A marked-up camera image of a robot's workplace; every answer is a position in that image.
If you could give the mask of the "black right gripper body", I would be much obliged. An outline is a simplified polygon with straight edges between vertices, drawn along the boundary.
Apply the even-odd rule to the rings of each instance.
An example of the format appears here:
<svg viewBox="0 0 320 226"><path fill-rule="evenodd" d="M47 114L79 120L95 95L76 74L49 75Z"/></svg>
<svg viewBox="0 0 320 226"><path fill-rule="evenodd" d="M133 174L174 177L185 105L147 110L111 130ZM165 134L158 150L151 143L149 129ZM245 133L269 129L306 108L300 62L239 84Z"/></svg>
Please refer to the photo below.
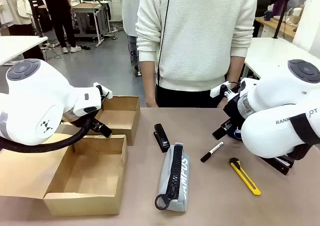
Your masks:
<svg viewBox="0 0 320 226"><path fill-rule="evenodd" d="M223 109L223 111L229 116L227 121L230 121L231 123L230 132L227 134L228 136L241 136L241 129L245 119L238 110L239 98L239 95L232 98Z"/></svg>

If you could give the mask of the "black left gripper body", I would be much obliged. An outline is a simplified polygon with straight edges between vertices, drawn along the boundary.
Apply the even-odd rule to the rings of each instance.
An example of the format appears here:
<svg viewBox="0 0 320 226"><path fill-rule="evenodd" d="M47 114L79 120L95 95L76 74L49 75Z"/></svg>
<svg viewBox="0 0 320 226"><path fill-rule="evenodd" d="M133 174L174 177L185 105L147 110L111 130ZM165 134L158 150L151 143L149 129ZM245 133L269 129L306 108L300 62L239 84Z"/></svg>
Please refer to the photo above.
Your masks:
<svg viewBox="0 0 320 226"><path fill-rule="evenodd" d="M103 125L104 124L102 122L100 122L99 120L97 120L95 118L91 118L89 129L91 131L93 131L95 134L103 135L103 131L101 131L103 128Z"/></svg>

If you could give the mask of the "person's right hand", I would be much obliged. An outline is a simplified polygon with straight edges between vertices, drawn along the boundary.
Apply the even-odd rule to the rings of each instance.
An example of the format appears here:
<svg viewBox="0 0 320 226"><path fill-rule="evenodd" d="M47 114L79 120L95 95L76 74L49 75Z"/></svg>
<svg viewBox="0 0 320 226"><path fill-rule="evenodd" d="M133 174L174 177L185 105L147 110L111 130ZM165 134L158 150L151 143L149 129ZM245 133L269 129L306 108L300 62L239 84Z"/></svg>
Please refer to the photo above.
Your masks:
<svg viewBox="0 0 320 226"><path fill-rule="evenodd" d="M158 108L155 96L147 96L145 102L148 108Z"/></svg>

